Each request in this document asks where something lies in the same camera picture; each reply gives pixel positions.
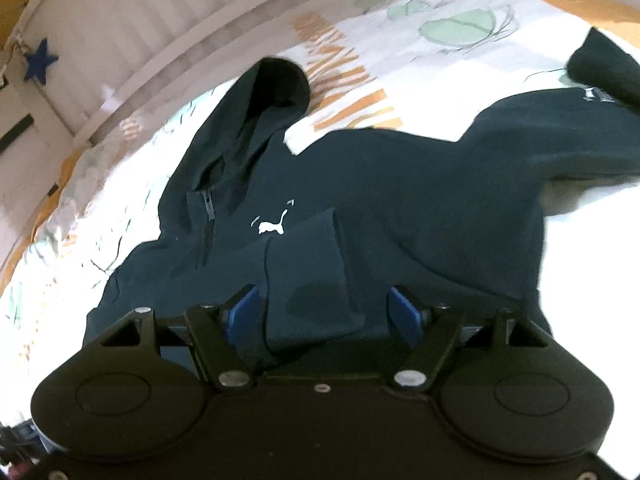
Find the dark navy hooded sweatshirt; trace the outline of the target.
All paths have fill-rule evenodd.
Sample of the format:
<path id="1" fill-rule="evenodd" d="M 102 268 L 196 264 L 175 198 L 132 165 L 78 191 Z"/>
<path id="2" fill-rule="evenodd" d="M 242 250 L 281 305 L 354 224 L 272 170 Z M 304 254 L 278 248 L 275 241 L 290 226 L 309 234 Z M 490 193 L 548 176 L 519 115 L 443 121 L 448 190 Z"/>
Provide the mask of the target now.
<path id="1" fill-rule="evenodd" d="M 570 88 L 495 102 L 456 142 L 348 129 L 293 154 L 284 135 L 308 80 L 264 58 L 198 129 L 158 203 L 160 236 L 113 272 L 87 338 L 137 307 L 177 316 L 247 285 L 267 301 L 275 354 L 378 348 L 398 285 L 544 324 L 542 188 L 639 171 L 638 63 L 592 30 L 567 71 Z"/>

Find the blue star decoration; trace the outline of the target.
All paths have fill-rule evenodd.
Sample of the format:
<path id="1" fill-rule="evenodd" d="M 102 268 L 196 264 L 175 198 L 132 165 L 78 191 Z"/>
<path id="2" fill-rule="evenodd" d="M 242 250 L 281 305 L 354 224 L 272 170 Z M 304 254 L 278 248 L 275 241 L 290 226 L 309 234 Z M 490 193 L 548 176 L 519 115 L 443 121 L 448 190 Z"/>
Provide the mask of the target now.
<path id="1" fill-rule="evenodd" d="M 43 38 L 35 51 L 25 52 L 26 72 L 24 81 L 35 80 L 38 84 L 47 84 L 47 70 L 58 62 L 58 56 L 49 50 L 49 41 Z"/>

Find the white slatted headboard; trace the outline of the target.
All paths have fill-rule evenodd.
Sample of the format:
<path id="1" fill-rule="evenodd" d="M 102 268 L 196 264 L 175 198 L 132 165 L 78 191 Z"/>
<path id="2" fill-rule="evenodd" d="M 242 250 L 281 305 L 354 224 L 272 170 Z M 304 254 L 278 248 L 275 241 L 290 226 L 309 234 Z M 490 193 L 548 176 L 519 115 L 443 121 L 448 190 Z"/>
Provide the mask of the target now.
<path id="1" fill-rule="evenodd" d="M 1 46 L 1 252 L 11 255 L 64 160 L 125 118 L 154 128 L 188 99 L 292 47 L 292 19 L 347 0 L 30 0 Z M 24 81 L 43 38 L 58 62 Z"/>

